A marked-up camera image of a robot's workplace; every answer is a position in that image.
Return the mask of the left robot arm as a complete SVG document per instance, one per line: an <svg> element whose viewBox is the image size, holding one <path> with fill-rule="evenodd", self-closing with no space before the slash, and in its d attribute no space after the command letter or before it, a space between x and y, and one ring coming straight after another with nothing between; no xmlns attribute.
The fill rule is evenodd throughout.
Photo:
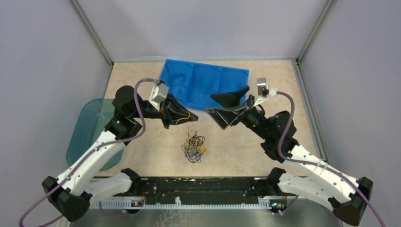
<svg viewBox="0 0 401 227"><path fill-rule="evenodd" d="M92 204L103 199L144 193L141 177L130 168L97 182L92 179L115 154L142 135L146 118L160 119L166 129L198 120L197 115L178 103L166 85L154 86L151 94L149 100L143 100L134 87L119 88L113 100L114 116L94 144L58 177L44 179L42 186L49 194L49 202L69 222L79 220Z"/></svg>

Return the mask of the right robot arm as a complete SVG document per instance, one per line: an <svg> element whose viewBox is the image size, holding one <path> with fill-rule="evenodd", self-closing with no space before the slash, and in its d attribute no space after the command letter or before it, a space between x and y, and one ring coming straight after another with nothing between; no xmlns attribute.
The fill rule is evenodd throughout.
<svg viewBox="0 0 401 227"><path fill-rule="evenodd" d="M262 138L261 147L270 159L303 173L302 177L292 176L286 170L274 168L266 182L267 191L272 195L283 192L307 198L330 210L342 222L357 227L370 206L373 182L367 177L342 173L302 146L294 138L294 109L271 117L257 109L267 98L284 96L284 92L263 87L260 97L249 96L240 103L248 90L245 86L234 92L211 94L219 107L205 111L222 129L243 124Z"/></svg>

